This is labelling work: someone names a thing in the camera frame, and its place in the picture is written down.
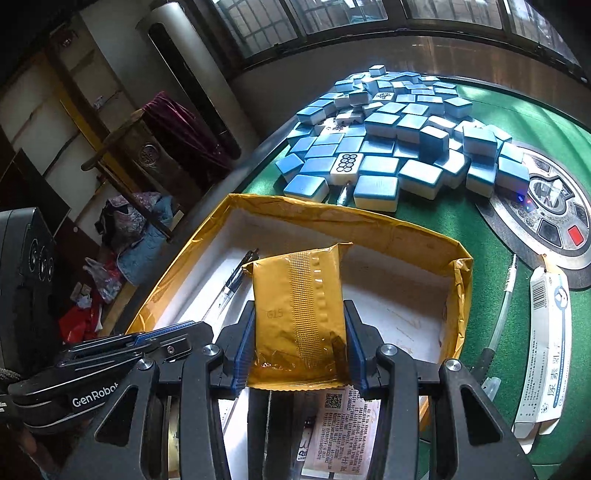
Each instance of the mahjong table control panel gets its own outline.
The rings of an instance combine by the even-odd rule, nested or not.
[[[558,161],[535,148],[524,150],[530,171],[525,196],[495,192],[478,208],[495,233],[531,268],[539,255],[561,267],[570,288],[591,286],[591,202],[585,190]]]

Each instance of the qr code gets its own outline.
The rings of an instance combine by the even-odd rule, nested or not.
[[[327,393],[326,401],[324,402],[325,408],[340,408],[343,403],[342,393]]]

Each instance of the ballpoint pen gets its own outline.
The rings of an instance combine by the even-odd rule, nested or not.
[[[246,255],[238,266],[234,269],[224,286],[222,287],[220,293],[217,294],[217,297],[213,301],[213,303],[209,306],[205,315],[203,315],[202,321],[208,323],[213,328],[213,341],[217,339],[217,336],[222,329],[222,322],[220,321],[220,316],[226,308],[226,305],[230,302],[238,287],[242,284],[242,280],[244,279],[244,272],[242,271],[242,266],[247,264],[248,262],[252,262],[258,260],[258,248],[254,250],[249,250],[246,252]]]

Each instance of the yellow padded envelope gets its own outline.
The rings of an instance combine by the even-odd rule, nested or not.
[[[250,387],[313,390],[348,383],[339,263],[350,246],[278,255],[244,267],[252,276],[256,308]]]

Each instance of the air conditioner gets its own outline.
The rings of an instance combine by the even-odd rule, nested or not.
[[[258,146],[258,136],[181,6],[162,5],[136,28],[156,48],[235,164],[247,158]]]

